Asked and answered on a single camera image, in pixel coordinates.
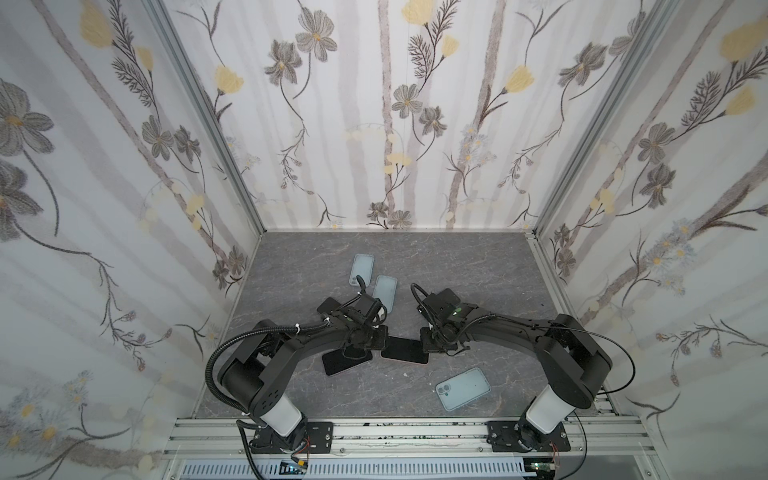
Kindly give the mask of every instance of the phone case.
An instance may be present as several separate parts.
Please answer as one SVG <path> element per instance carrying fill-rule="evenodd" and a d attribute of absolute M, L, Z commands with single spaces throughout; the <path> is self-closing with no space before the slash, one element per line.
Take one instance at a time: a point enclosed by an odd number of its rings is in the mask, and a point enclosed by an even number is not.
<path fill-rule="evenodd" d="M 349 285 L 357 286 L 356 277 L 360 275 L 366 285 L 370 285 L 373 276 L 373 255 L 358 253 L 352 264 L 352 272 L 349 274 Z"/>
<path fill-rule="evenodd" d="M 395 308 L 395 290 L 397 279 L 393 276 L 379 275 L 376 277 L 376 286 L 373 288 L 373 298 L 382 301 L 387 313 L 392 313 Z"/>
<path fill-rule="evenodd" d="M 491 384 L 477 367 L 440 382 L 435 387 L 435 393 L 443 408 L 449 412 L 473 402 L 490 391 Z"/>

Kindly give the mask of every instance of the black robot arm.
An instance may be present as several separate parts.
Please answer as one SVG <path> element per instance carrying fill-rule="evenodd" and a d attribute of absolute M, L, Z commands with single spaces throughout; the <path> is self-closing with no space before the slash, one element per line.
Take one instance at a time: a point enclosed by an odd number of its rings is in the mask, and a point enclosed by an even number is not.
<path fill-rule="evenodd" d="M 462 302 L 450 289 L 427 294 L 415 283 L 411 291 L 429 322 L 421 329 L 425 352 L 448 353 L 470 341 L 490 342 L 535 356 L 548 385 L 528 405 L 512 432 L 493 442 L 513 451 L 548 449 L 574 409 L 592 406 L 613 363 L 590 333 L 572 316 L 531 320 L 492 313 Z M 422 300 L 419 293 L 425 295 Z"/>

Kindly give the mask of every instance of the black cable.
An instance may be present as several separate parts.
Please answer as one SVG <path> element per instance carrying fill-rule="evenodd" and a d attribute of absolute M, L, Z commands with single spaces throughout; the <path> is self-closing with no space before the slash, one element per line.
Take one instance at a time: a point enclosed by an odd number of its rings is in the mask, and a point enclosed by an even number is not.
<path fill-rule="evenodd" d="M 258 480 L 265 480 L 265 478 L 261 476 L 259 470 L 256 468 L 256 463 L 253 461 L 253 455 L 250 453 L 248 439 L 245 436 L 245 429 L 256 430 L 258 427 L 256 425 L 251 425 L 250 423 L 245 423 L 242 420 L 237 420 L 235 423 L 237 424 L 237 429 L 240 430 L 240 439 L 243 441 L 243 450 L 245 451 L 246 458 L 248 458 L 248 465 L 250 465 L 250 470 L 253 472 L 256 478 L 258 478 Z"/>
<path fill-rule="evenodd" d="M 624 352 L 624 355 L 627 356 L 627 358 L 629 359 L 629 362 L 632 364 L 632 377 L 630 377 L 629 382 L 625 383 L 622 387 L 620 387 L 618 389 L 615 389 L 615 390 L 610 390 L 608 392 L 602 392 L 602 393 L 608 394 L 608 393 L 620 392 L 621 390 L 626 389 L 632 383 L 632 380 L 634 380 L 634 376 L 635 376 L 635 374 L 637 374 L 637 367 L 634 365 L 634 360 L 632 359 L 632 355 L 630 355 L 629 352 L 623 346 L 619 345 L 619 343 L 616 340 L 609 339 L 608 337 L 606 337 L 605 335 L 601 335 L 600 333 L 588 332 L 587 330 L 572 329 L 572 328 L 567 327 L 567 326 L 550 325 L 549 327 L 542 327 L 542 328 L 552 328 L 552 329 L 558 329 L 558 330 L 571 330 L 573 332 L 582 332 L 582 333 L 588 333 L 588 334 L 594 335 L 594 336 L 599 336 L 600 338 L 605 339 L 605 340 L 613 343 L 615 346 L 619 347 L 622 352 Z"/>
<path fill-rule="evenodd" d="M 303 329 L 298 329 L 295 326 L 267 326 L 267 327 L 251 330 L 249 332 L 241 333 L 240 335 L 234 336 L 229 340 L 226 340 L 221 345 L 219 345 L 219 347 L 215 349 L 213 353 L 210 354 L 208 363 L 205 365 L 205 384 L 210 390 L 210 392 L 214 394 L 214 396 L 219 401 L 229 405 L 234 409 L 238 409 L 241 412 L 248 413 L 248 409 L 246 407 L 242 406 L 237 400 L 229 397 L 227 394 L 219 390 L 219 387 L 217 387 L 216 383 L 214 382 L 214 364 L 219 359 L 219 357 L 224 352 L 224 350 L 230 348 L 231 346 L 235 345 L 238 342 L 243 341 L 249 336 L 262 335 L 264 333 L 298 333 L 299 331 L 304 331 L 305 333 L 313 333 L 318 330 L 326 328 L 326 326 L 328 326 L 328 323 L 323 323 L 318 326 L 309 326 Z"/>
<path fill-rule="evenodd" d="M 579 464 L 578 464 L 578 467 L 576 467 L 576 469 L 575 469 L 573 472 L 569 473 L 569 474 L 568 474 L 568 475 L 566 475 L 565 477 L 561 477 L 561 478 L 560 478 L 560 479 L 558 479 L 558 480 L 565 480 L 566 478 L 570 477 L 570 476 L 571 476 L 571 475 L 573 475 L 574 473 L 578 472 L 578 470 L 579 470 L 579 469 L 581 468 L 581 466 L 584 464 L 584 460 L 586 460 L 586 459 L 587 459 L 587 431 L 586 431 L 586 430 L 584 430 L 584 424 L 582 424 L 582 423 L 581 423 L 581 419 L 580 419 L 580 418 L 578 418 L 578 414 L 576 413 L 576 411 L 575 411 L 575 410 L 574 410 L 574 415 L 576 415 L 576 419 L 578 420 L 578 424 L 579 424 L 579 426 L 581 427 L 581 433 L 582 433 L 582 434 L 584 434 L 584 454 L 581 456 L 581 462 L 579 462 Z"/>

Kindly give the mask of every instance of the aluminum frame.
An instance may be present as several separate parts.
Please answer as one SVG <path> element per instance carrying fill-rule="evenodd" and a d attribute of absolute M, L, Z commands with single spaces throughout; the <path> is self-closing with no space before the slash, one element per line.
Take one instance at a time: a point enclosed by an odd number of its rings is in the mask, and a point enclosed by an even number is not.
<path fill-rule="evenodd" d="M 648 478 L 667 480 L 656 449 L 636 416 L 597 415 L 563 422 L 571 451 L 563 456 L 629 455 Z M 179 419 L 170 434 L 162 459 L 169 461 L 165 478 L 175 480 L 188 459 L 242 459 L 243 444 L 235 418 Z M 331 453 L 313 458 L 487 458 L 541 457 L 540 452 L 495 453 L 485 441 L 486 422 L 517 421 L 518 417 L 442 418 L 331 418 L 310 421 L 333 422 Z M 254 455 L 256 459 L 285 458 L 285 455 Z"/>
<path fill-rule="evenodd" d="M 235 190 L 240 205 L 245 210 L 248 221 L 259 236 L 264 235 L 266 232 L 264 223 L 259 216 L 259 212 L 256 210 L 256 206 L 251 201 L 251 193 L 248 191 L 243 177 L 240 176 L 237 162 L 227 147 L 227 140 L 224 138 L 219 122 L 216 120 L 210 100 L 195 74 L 194 67 L 184 50 L 184 46 L 181 44 L 176 28 L 174 28 L 174 24 L 170 20 L 170 16 L 168 16 L 168 10 L 165 8 L 162 0 L 141 0 L 141 3 L 144 4 L 144 10 L 147 11 L 154 30 L 160 37 L 166 53 L 168 53 L 172 60 L 174 70 L 176 70 L 181 84 L 187 92 L 190 103 L 197 111 L 208 137 L 214 143 L 214 150 L 222 160 L 222 167 L 227 172 L 227 178 L 230 179 L 232 188 Z"/>

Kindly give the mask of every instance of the phone screen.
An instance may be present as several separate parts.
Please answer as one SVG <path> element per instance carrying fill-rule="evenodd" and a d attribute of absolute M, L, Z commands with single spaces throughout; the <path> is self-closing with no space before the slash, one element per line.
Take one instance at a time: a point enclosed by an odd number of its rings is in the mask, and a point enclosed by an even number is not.
<path fill-rule="evenodd" d="M 326 375 L 333 376 L 372 359 L 373 354 L 370 350 L 365 351 L 347 346 L 345 349 L 333 350 L 323 355 L 323 367 L 326 369 Z"/>
<path fill-rule="evenodd" d="M 424 353 L 421 340 L 403 339 L 398 336 L 390 336 L 387 339 L 387 346 L 382 350 L 382 357 L 421 364 L 426 364 L 429 361 L 429 354 Z"/>

